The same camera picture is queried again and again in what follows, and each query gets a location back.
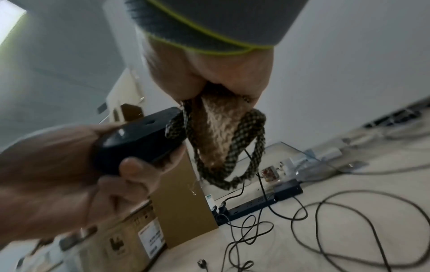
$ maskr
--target gray sleeve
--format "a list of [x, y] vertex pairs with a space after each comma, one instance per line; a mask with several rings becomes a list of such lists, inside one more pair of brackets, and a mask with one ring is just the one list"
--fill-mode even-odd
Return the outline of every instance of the gray sleeve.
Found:
[[281, 41], [307, 0], [127, 0], [149, 36], [206, 53], [239, 54]]

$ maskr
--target hand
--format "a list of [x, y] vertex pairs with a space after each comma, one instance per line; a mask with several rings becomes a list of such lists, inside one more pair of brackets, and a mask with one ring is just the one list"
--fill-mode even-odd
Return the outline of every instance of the hand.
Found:
[[153, 80], [177, 102], [194, 98], [210, 81], [248, 96], [254, 106], [269, 83], [273, 49], [211, 56], [185, 51], [143, 34], [140, 42]]
[[50, 237], [95, 225], [148, 199], [181, 146], [156, 168], [137, 158], [120, 177], [102, 176], [90, 162], [92, 144], [118, 124], [64, 127], [30, 135], [0, 153], [0, 242]]

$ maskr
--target power strip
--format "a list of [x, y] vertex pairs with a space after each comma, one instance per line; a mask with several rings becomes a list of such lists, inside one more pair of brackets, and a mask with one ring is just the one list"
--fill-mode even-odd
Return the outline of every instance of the power strip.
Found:
[[[282, 183], [279, 186], [275, 186], [273, 188], [273, 193], [267, 196], [268, 201], [264, 199], [264, 196], [260, 196], [231, 210], [228, 210], [224, 207], [222, 209], [220, 208], [220, 211], [222, 210], [222, 212], [220, 213], [227, 216], [230, 221], [233, 221], [235, 219], [244, 217], [250, 213], [268, 207], [272, 204], [275, 204], [278, 201], [291, 198], [301, 193], [303, 193], [303, 190], [300, 187], [299, 182], [297, 180], [290, 180]], [[218, 226], [221, 226], [228, 222], [224, 216], [218, 216], [217, 214], [215, 214], [214, 217]]]

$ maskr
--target ceiling light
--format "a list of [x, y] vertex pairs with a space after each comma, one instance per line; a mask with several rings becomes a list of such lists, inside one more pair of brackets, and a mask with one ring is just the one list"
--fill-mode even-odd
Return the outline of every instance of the ceiling light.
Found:
[[0, 45], [25, 13], [26, 11], [17, 5], [0, 0]]

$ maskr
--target checkered cord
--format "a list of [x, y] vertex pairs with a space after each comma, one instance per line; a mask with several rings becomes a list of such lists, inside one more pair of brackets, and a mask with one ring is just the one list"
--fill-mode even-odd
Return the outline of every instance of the checkered cord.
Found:
[[[187, 138], [194, 149], [194, 160], [200, 178], [207, 180], [210, 184], [218, 188], [223, 190], [237, 188], [237, 186], [245, 180], [251, 179], [258, 171], [258, 166], [260, 165], [264, 146], [266, 144], [264, 138], [266, 116], [257, 109], [252, 109], [247, 112], [241, 119], [234, 133], [232, 144], [225, 158], [223, 167], [221, 169], [209, 169], [204, 165], [198, 153], [194, 131], [191, 126], [193, 113], [191, 112], [190, 103], [190, 101], [185, 101], [182, 114], [178, 114], [166, 126], [166, 137], [175, 138], [185, 130]], [[256, 139], [256, 143], [247, 170], [240, 177], [234, 177], [232, 181], [226, 181], [225, 178], [230, 176], [233, 172], [239, 155], [254, 139]]]

